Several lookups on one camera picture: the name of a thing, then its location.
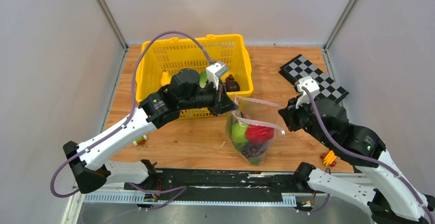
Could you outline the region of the green apple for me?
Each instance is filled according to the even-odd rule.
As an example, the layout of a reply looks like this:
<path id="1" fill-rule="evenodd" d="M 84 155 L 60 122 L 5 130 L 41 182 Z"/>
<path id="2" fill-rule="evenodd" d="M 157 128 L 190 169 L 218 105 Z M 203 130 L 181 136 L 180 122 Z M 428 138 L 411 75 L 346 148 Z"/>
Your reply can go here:
<path id="1" fill-rule="evenodd" d="M 248 124 L 246 123 L 235 123 L 232 126 L 231 130 L 231 139 L 233 142 L 236 142 L 238 144 L 245 144 L 248 142 L 248 139 L 246 138 L 246 131 L 248 129 Z"/>

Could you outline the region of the red bell pepper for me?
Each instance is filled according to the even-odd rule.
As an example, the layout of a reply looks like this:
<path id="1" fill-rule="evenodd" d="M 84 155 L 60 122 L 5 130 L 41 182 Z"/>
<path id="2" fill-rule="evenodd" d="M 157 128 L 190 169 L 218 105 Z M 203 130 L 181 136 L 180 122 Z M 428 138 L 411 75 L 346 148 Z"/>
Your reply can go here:
<path id="1" fill-rule="evenodd" d="M 246 131 L 246 138 L 252 144 L 264 144 L 274 137 L 274 128 L 249 125 Z"/>

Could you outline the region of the green leafy vegetable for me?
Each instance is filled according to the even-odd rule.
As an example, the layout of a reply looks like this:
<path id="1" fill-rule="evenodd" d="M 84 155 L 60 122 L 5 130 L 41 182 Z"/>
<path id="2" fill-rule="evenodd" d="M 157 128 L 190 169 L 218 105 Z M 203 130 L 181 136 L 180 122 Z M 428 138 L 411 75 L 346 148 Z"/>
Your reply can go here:
<path id="1" fill-rule="evenodd" d="M 239 121 L 238 118 L 235 115 L 233 115 L 232 112 L 229 112 L 228 117 L 227 117 L 227 121 L 226 121 L 226 128 L 228 130 L 230 130 L 230 129 L 232 129 L 234 124 L 239 124 L 240 126 L 245 127 L 245 128 L 247 128 L 249 126 L 248 123 L 244 123 L 242 121 Z"/>

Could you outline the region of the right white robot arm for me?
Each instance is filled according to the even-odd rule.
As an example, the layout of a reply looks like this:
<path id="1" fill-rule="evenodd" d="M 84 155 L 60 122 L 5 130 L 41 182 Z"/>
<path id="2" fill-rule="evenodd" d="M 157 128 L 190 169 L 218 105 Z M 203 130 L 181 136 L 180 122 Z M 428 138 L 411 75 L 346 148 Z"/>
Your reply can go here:
<path id="1" fill-rule="evenodd" d="M 409 183 L 375 131 L 351 124 L 346 110 L 332 100 L 296 102 L 292 98 L 279 110 L 288 129 L 304 130 L 372 182 L 371 187 L 351 183 L 303 162 L 293 175 L 296 190 L 338 197 L 366 212 L 374 223 L 434 223 L 434 197 Z"/>

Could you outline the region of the clear zip top bag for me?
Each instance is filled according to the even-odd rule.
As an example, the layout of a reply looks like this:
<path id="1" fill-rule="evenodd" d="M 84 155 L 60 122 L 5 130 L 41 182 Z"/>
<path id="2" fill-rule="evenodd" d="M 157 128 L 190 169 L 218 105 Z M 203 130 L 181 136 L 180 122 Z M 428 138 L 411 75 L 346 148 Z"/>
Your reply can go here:
<path id="1" fill-rule="evenodd" d="M 283 107 L 269 101 L 235 96 L 238 109 L 228 114 L 226 134 L 235 150 L 249 164 L 264 163 L 268 148 L 285 137 L 278 111 Z"/>

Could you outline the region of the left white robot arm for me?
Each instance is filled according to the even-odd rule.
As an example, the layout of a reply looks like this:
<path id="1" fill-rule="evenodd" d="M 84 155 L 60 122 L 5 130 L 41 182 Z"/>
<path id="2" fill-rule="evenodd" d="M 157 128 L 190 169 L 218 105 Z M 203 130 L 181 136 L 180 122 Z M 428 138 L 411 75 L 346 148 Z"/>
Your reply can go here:
<path id="1" fill-rule="evenodd" d="M 157 176 L 149 161 L 125 163 L 110 158 L 135 139 L 179 119 L 183 110 L 206 108 L 212 115 L 220 116 L 238 109 L 221 81 L 227 71 L 227 67 L 217 64 L 207 67 L 208 83 L 202 88 L 201 75 L 197 71 L 182 69 L 172 76 L 169 84 L 134 105 L 128 116 L 109 129 L 81 143 L 65 143 L 63 150 L 78 190 L 87 194 L 105 184 L 118 182 L 153 189 Z"/>

